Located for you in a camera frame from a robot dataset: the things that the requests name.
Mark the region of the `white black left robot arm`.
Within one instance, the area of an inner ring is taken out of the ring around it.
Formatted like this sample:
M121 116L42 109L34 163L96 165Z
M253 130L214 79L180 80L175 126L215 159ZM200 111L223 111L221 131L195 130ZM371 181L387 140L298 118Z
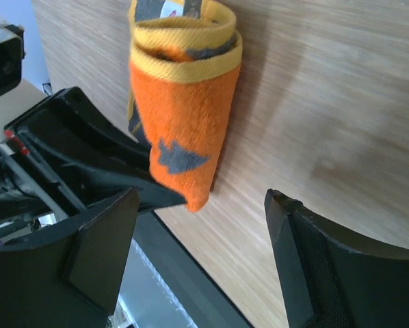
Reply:
M22 77L24 29L0 17L0 249L10 226L59 221L125 191L141 213L185 203L149 172L149 152L79 87L46 95Z

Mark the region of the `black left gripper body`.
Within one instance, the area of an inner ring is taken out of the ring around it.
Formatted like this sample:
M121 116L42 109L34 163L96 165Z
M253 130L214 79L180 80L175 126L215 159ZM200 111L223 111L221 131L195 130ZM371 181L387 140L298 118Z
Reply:
M8 124L0 142L2 225L29 225L50 213L66 219L88 209L88 182L75 157L83 138L60 123Z

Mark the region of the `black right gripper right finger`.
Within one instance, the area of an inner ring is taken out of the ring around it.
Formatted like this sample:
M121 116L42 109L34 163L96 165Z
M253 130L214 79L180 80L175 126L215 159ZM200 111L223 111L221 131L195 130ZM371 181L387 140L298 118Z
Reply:
M290 327L409 327L409 249L270 189L267 228Z

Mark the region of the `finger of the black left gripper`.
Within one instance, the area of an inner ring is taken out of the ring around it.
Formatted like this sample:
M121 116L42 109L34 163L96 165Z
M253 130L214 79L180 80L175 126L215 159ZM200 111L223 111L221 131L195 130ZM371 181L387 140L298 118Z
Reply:
M12 120L14 170L52 210L87 210L129 189L139 210L183 205L156 182L149 151L119 131L79 87L47 96Z

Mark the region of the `orange yellow grey giraffe towel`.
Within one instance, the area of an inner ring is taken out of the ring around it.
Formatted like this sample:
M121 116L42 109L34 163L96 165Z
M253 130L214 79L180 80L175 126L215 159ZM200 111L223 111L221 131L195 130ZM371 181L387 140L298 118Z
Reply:
M150 147L150 174L208 201L241 68L235 13L218 1L132 1L129 131Z

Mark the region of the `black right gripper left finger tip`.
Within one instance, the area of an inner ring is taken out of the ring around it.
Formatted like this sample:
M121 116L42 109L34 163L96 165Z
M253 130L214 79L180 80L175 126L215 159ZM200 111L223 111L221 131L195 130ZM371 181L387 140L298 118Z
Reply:
M104 327L114 313L139 197L129 190L0 246L0 327Z

